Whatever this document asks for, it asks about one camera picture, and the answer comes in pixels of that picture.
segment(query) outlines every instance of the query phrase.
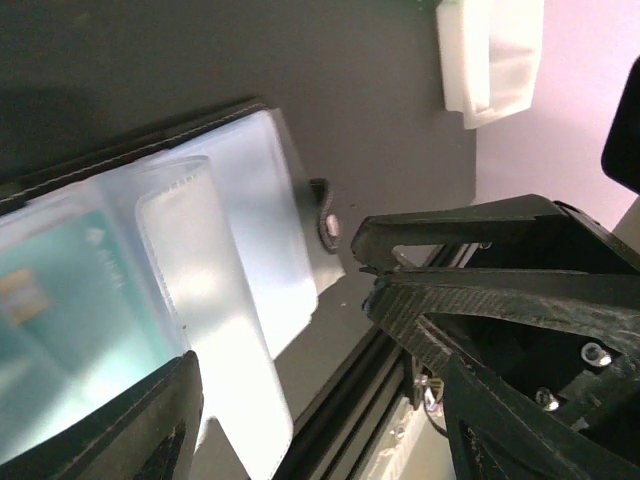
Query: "black table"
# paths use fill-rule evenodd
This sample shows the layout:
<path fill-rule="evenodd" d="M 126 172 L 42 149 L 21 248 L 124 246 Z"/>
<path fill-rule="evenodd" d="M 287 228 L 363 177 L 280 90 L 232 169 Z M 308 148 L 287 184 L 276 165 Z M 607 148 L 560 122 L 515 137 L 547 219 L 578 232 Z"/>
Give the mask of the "black table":
<path fill-rule="evenodd" d="M 298 418 L 371 328 L 360 310 L 371 278 L 357 272 L 349 251 L 361 220 L 460 206 L 474 197 L 475 134 L 444 111 L 436 4 L 1 6 L 0 119 L 14 135 L 15 171 L 250 94 L 281 107 L 309 174 L 333 182 L 346 239 L 340 252 L 346 278 L 321 296 L 310 326 L 276 362 Z M 213 463 L 215 448 L 196 455 L 194 476 L 227 468 Z"/>

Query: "pink wall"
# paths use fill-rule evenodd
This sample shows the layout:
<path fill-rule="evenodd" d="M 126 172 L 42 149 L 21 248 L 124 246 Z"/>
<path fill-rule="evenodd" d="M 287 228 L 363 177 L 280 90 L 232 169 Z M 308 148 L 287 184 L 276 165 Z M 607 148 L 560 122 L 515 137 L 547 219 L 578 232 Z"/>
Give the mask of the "pink wall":
<path fill-rule="evenodd" d="M 640 56 L 640 1 L 546 0 L 544 22 L 533 107 L 478 130 L 477 201 L 538 193 L 613 228 L 635 195 L 600 154 Z"/>

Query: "white wall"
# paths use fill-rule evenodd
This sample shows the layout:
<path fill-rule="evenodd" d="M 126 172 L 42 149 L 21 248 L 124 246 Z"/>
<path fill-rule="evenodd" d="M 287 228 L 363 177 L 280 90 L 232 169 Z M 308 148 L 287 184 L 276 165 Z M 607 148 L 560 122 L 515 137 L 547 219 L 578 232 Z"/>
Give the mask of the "white wall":
<path fill-rule="evenodd" d="M 613 228 L 635 195 L 600 155 L 638 56 L 640 0 L 546 0 L 533 107 L 478 130 L 477 201 L 538 193 Z"/>

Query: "wall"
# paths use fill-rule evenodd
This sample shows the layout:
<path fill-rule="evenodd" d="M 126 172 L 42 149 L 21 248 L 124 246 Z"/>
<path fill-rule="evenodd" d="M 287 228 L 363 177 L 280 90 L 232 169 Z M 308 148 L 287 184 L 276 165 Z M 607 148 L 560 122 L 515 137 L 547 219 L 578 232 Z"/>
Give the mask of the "wall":
<path fill-rule="evenodd" d="M 478 130 L 477 201 L 538 193 L 611 229 L 635 195 L 600 154 L 640 55 L 640 1 L 546 0 L 543 42 L 531 110 Z"/>

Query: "white object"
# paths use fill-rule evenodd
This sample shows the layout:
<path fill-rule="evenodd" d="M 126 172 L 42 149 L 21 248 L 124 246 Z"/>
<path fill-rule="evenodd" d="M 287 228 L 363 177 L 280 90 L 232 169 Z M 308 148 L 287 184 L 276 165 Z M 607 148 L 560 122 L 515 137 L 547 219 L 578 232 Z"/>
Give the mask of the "white object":
<path fill-rule="evenodd" d="M 270 479 L 293 424 L 210 160 L 143 159 L 94 181 L 198 356 L 200 440 L 208 421 L 218 419 L 249 476 Z"/>
<path fill-rule="evenodd" d="M 272 358 L 307 326 L 318 304 L 276 124 L 261 111 L 190 140 L 153 160 L 211 160 L 222 207 Z"/>
<path fill-rule="evenodd" d="M 544 0 L 444 0 L 436 9 L 445 107 L 467 129 L 531 107 Z"/>

